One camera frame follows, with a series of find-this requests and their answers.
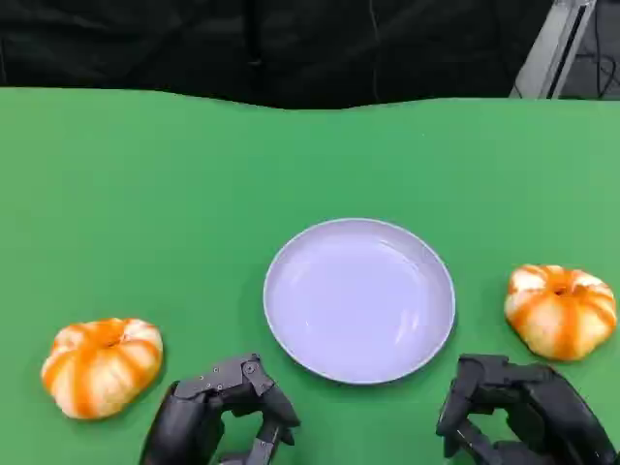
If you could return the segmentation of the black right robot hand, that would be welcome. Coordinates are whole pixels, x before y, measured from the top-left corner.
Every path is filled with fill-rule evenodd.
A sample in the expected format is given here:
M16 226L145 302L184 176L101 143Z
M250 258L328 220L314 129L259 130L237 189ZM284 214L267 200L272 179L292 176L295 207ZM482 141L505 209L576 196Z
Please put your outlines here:
M471 414L501 409L515 441L491 441ZM444 457L460 450L477 464L617 464L619 452L577 390L546 364L462 355L439 416Z

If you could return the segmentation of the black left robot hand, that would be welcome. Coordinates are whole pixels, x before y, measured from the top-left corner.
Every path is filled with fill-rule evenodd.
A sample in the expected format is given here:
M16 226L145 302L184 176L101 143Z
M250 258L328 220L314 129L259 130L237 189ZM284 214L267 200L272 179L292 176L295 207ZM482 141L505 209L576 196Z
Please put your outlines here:
M268 464L280 444L295 443L300 426L293 404L264 370L257 354L216 363L194 378L173 382L144 441L141 464L208 464L225 433L222 415L255 413L262 424L247 451L222 455L220 464Z

